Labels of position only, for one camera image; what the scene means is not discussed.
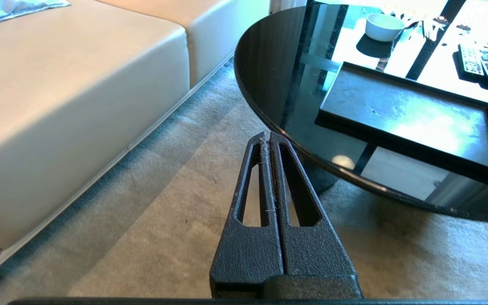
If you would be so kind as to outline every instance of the black table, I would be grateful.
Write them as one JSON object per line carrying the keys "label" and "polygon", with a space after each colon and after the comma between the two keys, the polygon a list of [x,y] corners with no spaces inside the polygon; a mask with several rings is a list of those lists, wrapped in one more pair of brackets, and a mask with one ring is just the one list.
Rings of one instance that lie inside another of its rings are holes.
{"label": "black table", "polygon": [[[442,16],[453,20],[461,7],[449,5]],[[464,29],[448,26],[432,42],[416,27],[393,43],[378,44],[364,35],[365,17],[374,12],[381,10],[316,4],[255,23],[235,53],[242,94],[271,130],[291,141],[318,193],[341,177],[414,207],[488,220],[488,202],[473,202],[475,196],[468,197],[472,192],[467,191],[487,192],[488,186],[317,124],[319,106],[341,62],[488,102],[488,88],[459,79],[455,69],[453,52],[469,38]]]}

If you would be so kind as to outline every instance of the glass tabletop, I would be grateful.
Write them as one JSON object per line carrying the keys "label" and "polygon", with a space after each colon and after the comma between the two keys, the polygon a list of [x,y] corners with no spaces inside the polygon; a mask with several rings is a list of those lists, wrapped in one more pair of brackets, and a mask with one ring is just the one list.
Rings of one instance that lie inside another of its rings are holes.
{"label": "glass tabletop", "polygon": [[459,79],[453,58],[461,42],[488,47],[488,30],[469,30],[466,23],[475,19],[473,11],[484,10],[476,5],[484,1],[455,8],[450,2],[438,0],[430,8],[453,20],[435,33],[435,41],[424,37],[422,22],[394,42],[368,38],[366,16],[381,8],[316,4],[272,14],[252,25],[238,43],[239,87],[270,129],[323,170],[398,202],[488,220],[488,200],[484,204],[478,198],[488,196],[487,185],[316,124],[342,62],[488,102],[488,87]]}

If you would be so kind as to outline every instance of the beige carpet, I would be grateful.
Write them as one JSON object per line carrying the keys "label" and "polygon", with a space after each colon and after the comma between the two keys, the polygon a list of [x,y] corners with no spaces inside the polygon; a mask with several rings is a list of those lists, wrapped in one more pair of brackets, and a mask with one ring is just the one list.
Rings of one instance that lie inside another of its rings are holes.
{"label": "beige carpet", "polygon": [[[0,304],[209,298],[208,271],[246,142],[265,129],[227,64],[0,267]],[[414,210],[344,181],[320,199],[366,297],[488,299],[488,223]]]}

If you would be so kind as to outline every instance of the white bowl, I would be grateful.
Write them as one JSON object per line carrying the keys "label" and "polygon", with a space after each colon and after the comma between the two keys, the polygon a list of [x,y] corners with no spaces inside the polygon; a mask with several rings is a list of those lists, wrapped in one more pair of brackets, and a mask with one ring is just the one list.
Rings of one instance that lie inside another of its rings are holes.
{"label": "white bowl", "polygon": [[366,18],[366,36],[382,42],[393,41],[404,28],[402,20],[386,14],[370,14]]}

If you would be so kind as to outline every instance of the leather sofa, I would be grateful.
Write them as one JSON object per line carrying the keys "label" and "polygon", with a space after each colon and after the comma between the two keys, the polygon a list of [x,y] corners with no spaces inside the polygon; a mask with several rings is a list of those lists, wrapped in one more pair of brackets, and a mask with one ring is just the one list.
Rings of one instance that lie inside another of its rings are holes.
{"label": "leather sofa", "polygon": [[0,264],[230,58],[269,0],[69,0],[0,23]]}

